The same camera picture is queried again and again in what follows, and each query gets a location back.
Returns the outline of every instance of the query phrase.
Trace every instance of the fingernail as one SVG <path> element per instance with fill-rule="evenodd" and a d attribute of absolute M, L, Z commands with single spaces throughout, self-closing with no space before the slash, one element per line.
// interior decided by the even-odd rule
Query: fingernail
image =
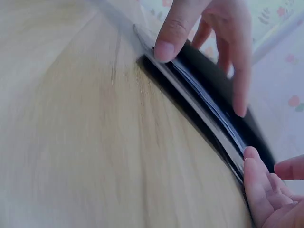
<path fill-rule="evenodd" d="M 246 111 L 247 108 L 243 107 L 242 103 L 243 103 L 243 99 L 240 96 L 235 96 L 233 98 L 233 109 L 234 112 L 236 113 L 236 115 L 238 115 L 239 117 L 244 117 L 246 115 Z"/>
<path fill-rule="evenodd" d="M 174 55 L 174 45 L 169 42 L 159 40 L 155 44 L 154 56 L 161 62 L 169 62 Z"/>
<path fill-rule="evenodd" d="M 299 201 L 292 202 L 291 205 L 295 206 L 299 203 Z"/>

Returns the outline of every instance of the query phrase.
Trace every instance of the hand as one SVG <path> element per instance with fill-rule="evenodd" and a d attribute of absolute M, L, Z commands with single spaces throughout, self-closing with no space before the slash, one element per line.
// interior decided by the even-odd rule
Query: hand
<path fill-rule="evenodd" d="M 256 227 L 304 227 L 304 196 L 294 195 L 282 181 L 304 179 L 304 156 L 277 164 L 276 174 L 268 172 L 253 147 L 244 158 L 245 191 Z"/>
<path fill-rule="evenodd" d="M 245 116 L 251 77 L 251 16 L 245 0 L 174 0 L 155 44 L 155 58 L 171 61 L 180 52 L 197 19 L 192 45 L 199 49 L 213 29 L 219 52 L 218 66 L 234 67 L 233 108 Z"/>

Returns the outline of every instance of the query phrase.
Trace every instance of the finger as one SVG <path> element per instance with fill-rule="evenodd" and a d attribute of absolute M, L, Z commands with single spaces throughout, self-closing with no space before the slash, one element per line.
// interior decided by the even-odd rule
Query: finger
<path fill-rule="evenodd" d="M 283 180 L 303 180 L 304 155 L 300 155 L 276 164 L 275 173 Z"/>
<path fill-rule="evenodd" d="M 200 49 L 200 47 L 203 45 L 203 43 L 205 43 L 212 31 L 211 26 L 205 22 L 203 17 L 201 17 L 199 22 L 199 28 L 195 33 L 191 43 L 195 49 Z"/>
<path fill-rule="evenodd" d="M 268 176 L 268 179 L 271 183 L 272 189 L 274 192 L 282 193 L 289 198 L 292 198 L 294 193 L 284 184 L 281 178 L 278 177 L 275 173 L 271 173 Z"/>
<path fill-rule="evenodd" d="M 168 62 L 176 57 L 185 44 L 195 22 L 210 1 L 173 1 L 156 40 L 154 49 L 156 59 Z"/>
<path fill-rule="evenodd" d="M 256 160 L 254 158 L 246 158 L 244 164 L 244 186 L 250 210 L 257 227 L 262 227 L 267 218 L 274 212 L 272 205 L 267 199 L 266 192 L 269 186 L 267 186 L 265 179 L 268 180 Z"/>
<path fill-rule="evenodd" d="M 277 228 L 290 227 L 290 221 L 294 221 L 294 218 L 292 218 L 293 213 L 291 213 L 291 211 L 293 211 L 296 207 L 298 208 L 299 207 L 298 205 L 299 205 L 298 202 L 293 202 L 293 203 L 287 204 L 287 205 L 281 207 L 280 209 L 276 210 L 271 215 L 271 219 L 266 220 L 263 227 L 273 227 L 274 221 L 280 221 L 282 218 L 285 218 L 285 219 L 283 219 L 282 222 L 280 222 L 278 224 L 278 226 L 276 226 L 276 227 Z"/>
<path fill-rule="evenodd" d="M 267 199 L 274 208 L 274 210 L 278 210 L 281 207 L 293 203 L 293 200 L 290 199 L 287 195 L 282 193 L 282 187 L 284 183 L 278 176 L 274 173 L 269 174 L 268 176 L 269 182 L 272 187 L 272 191 L 267 194 Z"/>
<path fill-rule="evenodd" d="M 238 26 L 234 31 L 235 35 L 230 43 L 231 61 L 234 67 L 233 108 L 237 115 L 244 117 L 247 112 L 251 80 L 251 33 Z"/>
<path fill-rule="evenodd" d="M 300 201 L 303 201 L 304 200 L 304 196 L 303 195 L 293 195 L 290 197 L 293 202 L 300 202 Z"/>
<path fill-rule="evenodd" d="M 229 56 L 229 43 L 223 38 L 217 37 L 217 48 L 218 48 L 218 66 L 226 74 L 228 74 L 230 66 L 230 56 Z"/>
<path fill-rule="evenodd" d="M 266 174 L 269 173 L 267 167 L 263 163 L 263 161 L 260 158 L 260 155 L 258 154 L 256 148 L 249 146 L 244 151 L 244 158 L 254 158 L 259 166 L 259 168 Z"/>

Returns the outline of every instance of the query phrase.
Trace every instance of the wooden table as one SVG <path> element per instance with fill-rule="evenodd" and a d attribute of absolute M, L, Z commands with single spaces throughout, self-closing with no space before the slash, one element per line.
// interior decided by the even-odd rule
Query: wooden table
<path fill-rule="evenodd" d="M 249 227 L 233 175 L 140 70 L 135 0 L 0 2 L 0 227 Z"/>

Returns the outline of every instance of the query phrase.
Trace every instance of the black wallet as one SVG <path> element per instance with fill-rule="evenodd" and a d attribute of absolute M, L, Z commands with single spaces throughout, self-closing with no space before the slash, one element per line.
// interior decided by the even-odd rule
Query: black wallet
<path fill-rule="evenodd" d="M 243 183 L 243 153 L 247 146 L 255 147 L 273 172 L 275 160 L 250 108 L 244 118 L 233 111 L 232 81 L 226 74 L 189 41 L 174 60 L 158 62 L 149 37 L 137 26 L 134 30 L 144 47 L 140 62 L 147 75 L 207 138 L 237 179 Z"/>

